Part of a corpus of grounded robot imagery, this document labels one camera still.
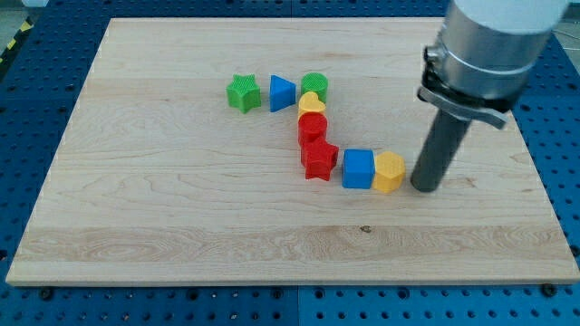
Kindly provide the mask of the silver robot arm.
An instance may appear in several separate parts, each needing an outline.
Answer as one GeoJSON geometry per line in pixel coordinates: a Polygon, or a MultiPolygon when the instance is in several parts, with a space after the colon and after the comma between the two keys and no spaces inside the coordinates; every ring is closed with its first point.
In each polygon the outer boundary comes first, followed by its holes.
{"type": "Polygon", "coordinates": [[[418,96],[438,108],[434,126],[473,120],[503,129],[567,0],[451,0],[425,48],[418,96]]]}

